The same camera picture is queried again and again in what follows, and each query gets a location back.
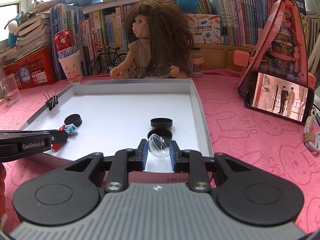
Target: video on phone screen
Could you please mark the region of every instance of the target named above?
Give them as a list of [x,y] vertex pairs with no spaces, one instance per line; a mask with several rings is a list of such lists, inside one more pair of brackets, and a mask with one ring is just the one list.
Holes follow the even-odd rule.
[[257,74],[251,106],[301,121],[308,89],[274,76]]

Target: water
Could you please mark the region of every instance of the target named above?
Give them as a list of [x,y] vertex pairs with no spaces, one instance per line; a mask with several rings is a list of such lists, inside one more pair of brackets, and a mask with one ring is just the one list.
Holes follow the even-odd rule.
[[16,102],[18,102],[21,98],[21,95],[20,95],[20,92],[19,92],[19,89],[15,89],[13,91],[10,91],[8,94],[7,94],[9,100],[6,98],[7,100],[7,104],[8,106],[12,106],[13,104],[15,104]]

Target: black circular joint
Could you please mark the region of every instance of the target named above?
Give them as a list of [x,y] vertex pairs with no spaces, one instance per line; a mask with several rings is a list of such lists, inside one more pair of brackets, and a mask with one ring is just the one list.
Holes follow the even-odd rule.
[[152,134],[156,134],[164,139],[164,143],[169,146],[172,139],[172,132],[167,129],[153,129],[148,133],[148,139]]
[[245,171],[234,173],[219,187],[217,202],[242,223],[271,227],[295,221],[304,197],[285,179],[263,171]]
[[29,180],[17,188],[12,198],[20,221],[44,227],[76,222],[89,215],[99,202],[97,187],[73,172]]
[[151,126],[154,128],[170,128],[172,126],[172,120],[169,118],[154,118],[151,119]]
[[68,124],[74,124],[76,127],[79,127],[82,124],[82,119],[80,117],[79,114],[72,114],[69,115],[65,120],[64,120],[64,124],[68,125]]

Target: blue round sticker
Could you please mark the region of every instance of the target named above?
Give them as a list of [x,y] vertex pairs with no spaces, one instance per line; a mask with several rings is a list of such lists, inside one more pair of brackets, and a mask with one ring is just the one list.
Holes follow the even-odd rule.
[[30,70],[28,67],[19,69],[19,78],[23,83],[29,83],[31,80]]

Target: doll's dress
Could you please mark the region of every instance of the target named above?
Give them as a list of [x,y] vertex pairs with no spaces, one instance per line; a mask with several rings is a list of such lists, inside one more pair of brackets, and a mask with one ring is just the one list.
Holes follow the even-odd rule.
[[126,79],[140,79],[140,78],[167,78],[170,76],[169,64],[159,63],[153,68],[152,72],[145,75],[145,71],[150,63],[150,39],[138,39],[128,45],[128,49],[133,51],[134,61],[129,69],[122,71],[121,74]]

